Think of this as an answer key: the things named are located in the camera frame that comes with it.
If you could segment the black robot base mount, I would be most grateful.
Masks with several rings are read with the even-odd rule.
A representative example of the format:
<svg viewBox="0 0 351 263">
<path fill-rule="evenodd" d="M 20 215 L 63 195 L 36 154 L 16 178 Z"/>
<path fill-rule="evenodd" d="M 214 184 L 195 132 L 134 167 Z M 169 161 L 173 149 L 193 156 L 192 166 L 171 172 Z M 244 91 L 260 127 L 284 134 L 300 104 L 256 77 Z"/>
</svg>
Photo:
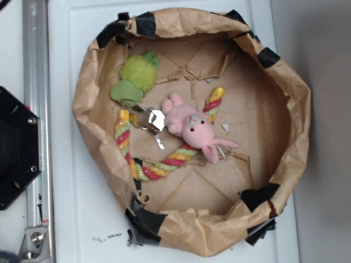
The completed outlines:
<svg viewBox="0 0 351 263">
<path fill-rule="evenodd" d="M 1 211 L 41 172 L 38 125 L 38 117 L 1 87 Z"/>
</svg>

